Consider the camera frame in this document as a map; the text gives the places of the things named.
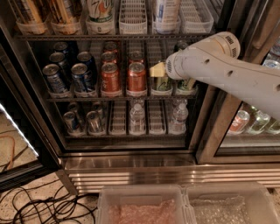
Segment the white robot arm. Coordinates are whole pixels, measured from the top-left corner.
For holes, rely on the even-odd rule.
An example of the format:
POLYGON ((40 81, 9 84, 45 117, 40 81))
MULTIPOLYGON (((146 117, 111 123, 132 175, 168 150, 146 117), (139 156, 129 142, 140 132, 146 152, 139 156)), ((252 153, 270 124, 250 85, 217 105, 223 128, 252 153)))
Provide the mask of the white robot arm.
POLYGON ((193 78, 220 88, 280 119, 280 70, 239 60, 236 36, 219 32, 170 55, 150 68, 152 77, 193 78))

